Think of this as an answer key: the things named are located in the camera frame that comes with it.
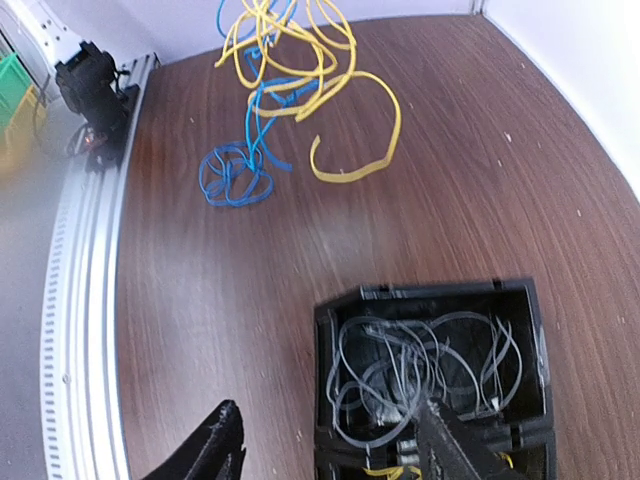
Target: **cable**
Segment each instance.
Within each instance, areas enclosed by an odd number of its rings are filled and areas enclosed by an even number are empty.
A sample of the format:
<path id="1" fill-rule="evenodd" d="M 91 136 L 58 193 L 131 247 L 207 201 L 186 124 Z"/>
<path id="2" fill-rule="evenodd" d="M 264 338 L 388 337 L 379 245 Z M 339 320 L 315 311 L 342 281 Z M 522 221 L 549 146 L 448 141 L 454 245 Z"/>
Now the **cable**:
<path id="1" fill-rule="evenodd" d="M 120 77 L 121 76 L 129 76 L 131 72 L 129 70 L 116 70 L 116 93 L 122 94 L 122 90 L 120 89 Z"/>
<path id="2" fill-rule="evenodd" d="M 503 459 L 505 462 L 507 462 L 507 465 L 509 465 L 509 468 L 513 470 L 513 460 L 511 459 L 511 456 L 508 453 L 499 453 L 498 456 L 501 459 Z"/>
<path id="3" fill-rule="evenodd" d="M 363 468 L 363 470 L 370 477 L 387 477 L 387 480 L 397 480 L 404 474 L 404 467 L 389 467 L 381 470 Z"/>
<path id="4" fill-rule="evenodd" d="M 350 183 L 359 180 L 375 171 L 386 168 L 393 157 L 397 146 L 401 129 L 401 110 L 393 91 L 389 86 L 377 76 L 363 71 L 356 70 L 356 39 L 351 31 L 351 27 L 342 12 L 330 0 L 315 0 L 315 4 L 320 10 L 324 19 L 337 30 L 346 41 L 338 42 L 327 37 L 317 26 L 311 12 L 311 0 L 306 2 L 306 12 L 311 24 L 311 31 L 303 29 L 293 19 L 297 9 L 297 0 L 289 0 L 282 12 L 273 12 L 277 0 L 242 0 L 245 11 L 234 22 L 231 29 L 225 34 L 221 27 L 221 11 L 225 0 L 222 0 L 217 12 L 216 24 L 218 32 L 225 37 L 222 54 L 215 66 L 223 65 L 229 58 L 233 57 L 236 74 L 240 83 L 248 89 L 254 90 L 247 99 L 247 115 L 245 118 L 245 148 L 248 149 L 248 167 L 257 173 L 256 152 L 258 145 L 277 168 L 291 171 L 290 164 L 280 162 L 269 150 L 265 142 L 265 135 L 273 126 L 273 120 L 282 116 L 294 116 L 296 122 L 302 121 L 312 115 L 323 104 L 337 95 L 352 78 L 369 78 L 381 85 L 391 97 L 395 108 L 395 123 L 389 141 L 389 147 L 385 156 L 364 167 L 358 168 L 348 173 L 327 173 L 321 171 L 315 161 L 315 154 L 320 144 L 320 137 L 316 136 L 310 149 L 309 161 L 314 175 L 329 183 Z M 333 11 L 340 23 L 336 23 L 325 10 L 325 6 Z M 248 34 L 239 37 L 239 30 L 246 22 L 253 22 Z M 313 70 L 301 70 L 283 65 L 270 56 L 270 50 L 275 48 L 282 35 L 287 35 L 296 40 L 308 44 L 314 51 L 317 66 Z M 334 73 L 338 67 L 335 54 L 329 47 L 345 50 L 349 52 L 349 65 L 347 71 L 326 80 L 326 77 Z M 254 79 L 245 77 L 240 65 L 240 52 L 243 51 L 245 62 L 249 65 Z M 264 80 L 267 65 L 286 75 L 285 78 Z M 289 93 L 288 96 L 281 96 L 280 93 Z M 309 98 L 304 102 L 298 102 L 303 94 L 310 93 Z M 261 102 L 264 94 L 268 94 L 276 100 L 278 108 L 263 109 Z M 252 128 L 249 112 L 255 112 L 255 129 L 257 136 L 252 140 Z M 269 118 L 264 129 L 261 127 L 260 117 Z M 225 177 L 231 181 L 234 177 Z"/>
<path id="5" fill-rule="evenodd" d="M 481 352 L 476 371 L 452 346 L 452 330 L 443 328 L 454 320 L 480 322 L 489 330 L 491 344 Z M 353 317 L 342 324 L 337 335 L 332 329 L 332 342 L 335 347 L 325 395 L 332 406 L 333 428 L 347 443 L 367 451 L 395 439 L 416 418 L 419 402 L 425 397 L 441 399 L 460 420 L 470 421 L 498 415 L 513 400 L 522 380 L 522 355 L 511 324 L 475 312 L 454 312 L 433 320 Z M 377 359 L 371 361 L 366 356 L 358 360 L 357 367 L 352 365 L 357 359 L 349 354 L 349 342 L 356 342 L 358 352 L 377 352 Z M 499 367 L 511 350 L 517 359 L 517 374 L 503 396 Z M 452 386 L 463 377 L 450 364 L 444 366 L 447 356 L 466 372 L 470 385 Z M 493 385 L 491 399 L 488 384 Z M 360 408 L 366 411 L 370 424 L 391 428 L 377 438 L 352 437 L 344 430 L 342 417 L 346 415 L 348 422 L 351 412 Z"/>
<path id="6" fill-rule="evenodd" d="M 253 172 L 251 182 L 239 197 L 232 197 L 231 189 L 233 186 L 233 180 L 242 175 L 242 173 L 244 173 L 248 168 L 248 160 L 244 151 L 245 149 L 246 144 L 243 142 L 235 142 L 222 147 L 216 147 L 200 164 L 200 173 L 198 176 L 200 190 L 210 205 L 216 207 L 243 207 L 252 203 L 261 202 L 273 191 L 273 178 L 268 173 L 262 171 L 262 151 L 258 149 L 259 161 L 256 170 Z M 225 161 L 222 157 L 223 155 L 236 156 L 232 156 L 230 160 Z M 213 163 L 214 159 L 218 161 L 219 166 L 216 166 Z M 220 178 L 216 181 L 205 183 L 207 170 Z M 267 179 L 267 186 L 261 193 L 254 194 L 254 190 L 262 178 Z M 224 194 L 224 200 L 219 199 L 222 194 Z"/>

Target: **floor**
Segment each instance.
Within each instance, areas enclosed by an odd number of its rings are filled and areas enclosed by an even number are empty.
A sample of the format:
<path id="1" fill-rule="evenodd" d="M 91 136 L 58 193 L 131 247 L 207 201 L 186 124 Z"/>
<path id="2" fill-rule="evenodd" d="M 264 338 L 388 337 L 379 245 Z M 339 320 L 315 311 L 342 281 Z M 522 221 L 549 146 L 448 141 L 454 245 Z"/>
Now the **floor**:
<path id="1" fill-rule="evenodd" d="M 49 107 L 44 138 L 68 138 L 77 117 Z M 40 422 L 40 326 L 49 246 L 68 163 L 34 150 L 0 174 L 0 478 L 47 476 Z"/>
<path id="2" fill-rule="evenodd" d="M 391 102 L 354 80 L 309 120 L 281 120 L 276 191 L 208 206 L 200 159 L 240 140 L 247 91 L 215 53 L 156 71 L 134 149 L 118 266 L 119 358 L 134 477 L 223 399 L 246 425 L 245 478 L 312 478 L 312 307 L 358 284 L 533 276 L 562 479 L 640 471 L 640 207 L 585 125 L 481 17 L 357 23 L 358 67 L 403 110 L 391 166 L 350 185 L 325 170 L 382 156 Z M 290 64 L 310 52 L 285 44 Z"/>

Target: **yellow wire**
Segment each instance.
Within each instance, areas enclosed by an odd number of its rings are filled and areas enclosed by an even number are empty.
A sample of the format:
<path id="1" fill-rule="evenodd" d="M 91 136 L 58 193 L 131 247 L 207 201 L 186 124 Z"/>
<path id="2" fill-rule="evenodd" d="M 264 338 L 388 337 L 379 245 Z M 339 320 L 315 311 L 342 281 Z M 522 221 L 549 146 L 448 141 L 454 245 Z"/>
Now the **yellow wire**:
<path id="1" fill-rule="evenodd" d="M 398 480 L 404 473 L 404 467 L 389 467 L 381 470 L 369 470 L 364 468 L 364 473 L 370 477 L 387 477 L 387 480 Z"/>
<path id="2" fill-rule="evenodd" d="M 499 453 L 498 455 L 500 455 L 500 458 L 506 461 L 509 464 L 509 468 L 513 470 L 513 460 L 511 456 L 508 453 Z"/>
<path id="3" fill-rule="evenodd" d="M 315 161 L 316 150 L 320 145 L 320 137 L 316 136 L 313 140 L 311 150 L 309 152 L 309 161 L 311 164 L 311 170 L 313 171 L 314 175 L 318 179 L 329 183 L 355 182 L 373 172 L 382 170 L 383 168 L 389 166 L 391 160 L 393 159 L 393 154 L 395 153 L 396 146 L 398 144 L 398 138 L 400 136 L 400 129 L 402 125 L 402 112 L 400 110 L 400 105 L 391 88 L 383 80 L 373 75 L 372 73 L 356 70 L 357 42 L 355 36 L 353 35 L 353 32 L 351 31 L 349 22 L 347 22 L 347 19 L 344 17 L 338 7 L 336 7 L 331 2 L 331 0 L 315 0 L 315 3 L 324 19 L 332 28 L 338 31 L 340 35 L 345 37 L 346 42 L 338 42 L 336 40 L 333 40 L 320 30 L 315 20 L 313 19 L 313 14 L 311 11 L 311 0 L 306 1 L 306 11 L 311 29 L 313 30 L 315 35 L 314 33 L 303 29 L 300 25 L 298 25 L 291 19 L 291 16 L 294 12 L 294 7 L 297 4 L 297 0 L 293 0 L 289 4 L 287 10 L 284 12 L 280 20 L 278 20 L 278 15 L 269 10 L 269 6 L 271 3 L 270 0 L 251 0 L 251 3 L 252 5 L 249 4 L 248 0 L 242 0 L 245 11 L 238 17 L 232 28 L 229 30 L 222 48 L 222 54 L 218 61 L 215 63 L 215 66 L 219 67 L 223 65 L 228 58 L 233 57 L 233 62 L 240 83 L 251 90 L 257 88 L 262 83 L 267 65 L 272 66 L 276 70 L 279 70 L 286 75 L 300 77 L 299 80 L 291 83 L 272 85 L 271 87 L 265 88 L 264 93 L 267 94 L 293 91 L 317 79 L 318 88 L 304 104 L 274 110 L 262 109 L 256 106 L 253 107 L 254 111 L 261 117 L 272 118 L 294 115 L 296 122 L 300 122 L 312 115 L 316 110 L 318 110 L 318 108 L 320 108 L 327 101 L 329 101 L 340 91 L 342 91 L 342 89 L 351 81 L 351 79 L 360 77 L 374 80 L 380 86 L 382 86 L 382 88 L 384 88 L 387 94 L 391 97 L 391 101 L 393 102 L 396 114 L 395 123 L 391 132 L 391 139 L 389 140 L 389 146 L 387 148 L 385 156 L 380 160 L 369 163 L 368 165 L 358 168 L 353 172 L 323 172 L 318 169 Z M 338 16 L 341 24 L 336 23 L 329 16 L 323 4 Z M 247 40 L 238 42 L 238 31 L 240 29 L 240 26 L 246 21 L 251 21 L 251 19 L 253 19 L 256 23 L 255 35 Z M 269 37 L 274 34 L 275 39 L 273 42 L 265 41 L 270 40 Z M 313 48 L 318 62 L 315 69 L 301 70 L 290 68 L 271 58 L 271 56 L 269 55 L 269 50 L 278 44 L 281 35 L 283 34 L 303 41 Z M 242 73 L 242 69 L 240 67 L 240 51 L 254 44 L 257 45 L 260 49 L 262 58 L 260 61 L 260 68 L 258 69 L 257 78 L 254 81 L 250 81 Z M 339 50 L 349 51 L 349 65 L 345 73 L 334 76 L 333 78 L 325 81 L 325 77 L 333 74 L 338 68 L 337 58 L 335 54 L 327 47 L 327 45 Z M 325 65 L 325 57 L 329 60 L 328 65 Z M 251 103 L 255 95 L 255 91 L 249 95 L 249 98 L 247 100 L 248 104 Z"/>

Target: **table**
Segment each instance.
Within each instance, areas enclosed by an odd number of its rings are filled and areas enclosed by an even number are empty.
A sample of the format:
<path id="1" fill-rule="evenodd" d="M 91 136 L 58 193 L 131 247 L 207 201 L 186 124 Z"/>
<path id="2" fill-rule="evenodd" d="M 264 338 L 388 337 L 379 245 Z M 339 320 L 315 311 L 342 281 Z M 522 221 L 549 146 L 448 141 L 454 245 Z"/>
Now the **table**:
<path id="1" fill-rule="evenodd" d="M 391 166 L 316 180 L 382 156 L 391 102 L 356 79 L 273 152 L 295 165 L 242 209 L 210 207 L 200 159 L 240 140 L 248 92 L 208 53 L 155 71 L 134 146 L 118 262 L 120 393 L 134 477 L 223 399 L 244 415 L 246 478 L 313 477 L 312 307 L 367 283 L 533 276 L 551 361 L 562 479 L 640 470 L 640 208 L 545 77 L 482 17 L 353 25 L 358 67 L 395 90 Z M 279 55 L 310 67 L 310 49 Z"/>

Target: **black bin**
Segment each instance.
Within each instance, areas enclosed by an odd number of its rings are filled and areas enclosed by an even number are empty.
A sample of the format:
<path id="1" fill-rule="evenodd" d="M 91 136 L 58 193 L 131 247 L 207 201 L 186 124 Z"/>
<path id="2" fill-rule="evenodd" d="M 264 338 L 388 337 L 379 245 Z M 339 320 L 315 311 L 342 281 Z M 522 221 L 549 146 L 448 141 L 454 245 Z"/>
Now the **black bin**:
<path id="1" fill-rule="evenodd" d="M 529 478 L 555 479 L 555 440 L 549 363 L 535 287 L 531 279 L 494 280 L 483 283 L 431 286 L 366 286 L 354 289 L 339 298 L 315 308 L 316 326 L 316 410 L 315 445 L 318 477 L 325 478 L 324 466 L 361 471 L 366 465 L 384 468 L 397 465 L 396 442 L 415 438 L 410 423 L 394 442 L 365 452 L 345 442 L 332 425 L 332 407 L 326 396 L 326 384 L 332 359 L 337 348 L 337 332 L 350 318 L 373 316 L 389 321 L 421 320 L 441 315 L 470 311 L 487 317 L 497 316 L 508 321 L 512 335 L 522 356 L 522 379 L 515 396 L 498 417 L 467 422 L 476 437 L 495 452 L 514 452 L 522 463 L 519 470 L 527 470 Z M 470 364 L 474 359 L 474 345 L 490 341 L 484 338 L 481 325 L 472 323 L 447 325 L 447 337 L 465 352 Z M 515 362 L 507 357 L 501 365 L 501 378 L 509 382 L 517 372 L 510 367 Z M 344 419 L 343 428 L 349 434 L 367 439 L 391 430 L 392 426 L 372 426 L 366 412 L 352 411 Z M 526 453 L 533 445 L 534 453 Z M 532 472 L 544 472 L 536 476 Z M 345 478 L 358 478 L 359 473 Z"/>

